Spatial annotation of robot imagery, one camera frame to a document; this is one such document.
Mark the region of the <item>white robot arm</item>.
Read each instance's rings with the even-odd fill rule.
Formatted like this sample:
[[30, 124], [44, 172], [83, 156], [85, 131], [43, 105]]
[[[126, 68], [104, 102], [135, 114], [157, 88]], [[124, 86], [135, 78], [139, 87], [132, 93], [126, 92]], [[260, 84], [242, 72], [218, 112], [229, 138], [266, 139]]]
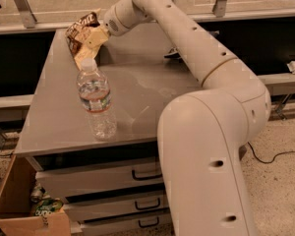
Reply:
[[176, 97], [157, 127], [176, 236], [258, 236], [239, 150], [266, 125], [265, 84], [173, 0], [120, 0], [105, 14], [121, 35], [155, 19], [201, 88]]

